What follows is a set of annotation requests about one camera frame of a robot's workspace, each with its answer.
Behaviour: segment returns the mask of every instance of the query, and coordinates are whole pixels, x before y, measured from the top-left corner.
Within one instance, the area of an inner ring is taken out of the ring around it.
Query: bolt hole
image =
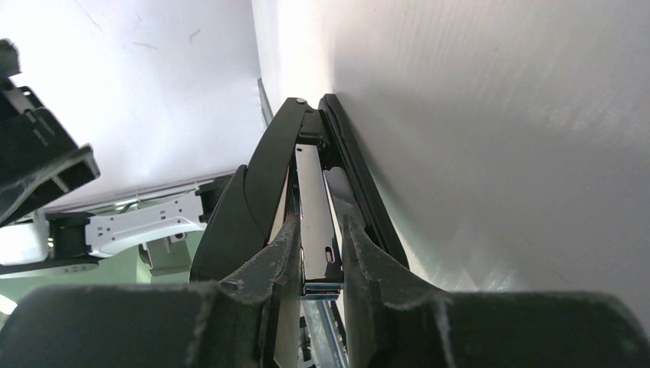
[[[327,258],[327,262],[334,263],[334,252],[331,247],[325,248],[325,258]]]

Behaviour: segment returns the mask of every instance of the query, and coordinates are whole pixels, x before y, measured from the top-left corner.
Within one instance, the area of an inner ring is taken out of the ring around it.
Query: white light
[[[4,314],[11,314],[18,304],[15,301],[9,299],[5,295],[0,294],[0,312]]]

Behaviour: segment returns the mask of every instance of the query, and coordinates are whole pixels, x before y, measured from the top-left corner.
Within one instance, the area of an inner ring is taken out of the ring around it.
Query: white bracket with holes
[[[90,255],[107,258],[135,245],[183,232],[205,230],[201,197],[190,192],[168,202],[122,215],[94,216],[86,225]]]

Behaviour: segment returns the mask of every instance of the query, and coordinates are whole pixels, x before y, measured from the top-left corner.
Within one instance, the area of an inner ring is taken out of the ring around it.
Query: black mechanical device
[[[287,99],[207,209],[188,284],[36,291],[0,331],[0,366],[293,367],[300,302],[342,291],[353,367],[650,366],[614,297],[448,293],[410,272],[334,95]]]

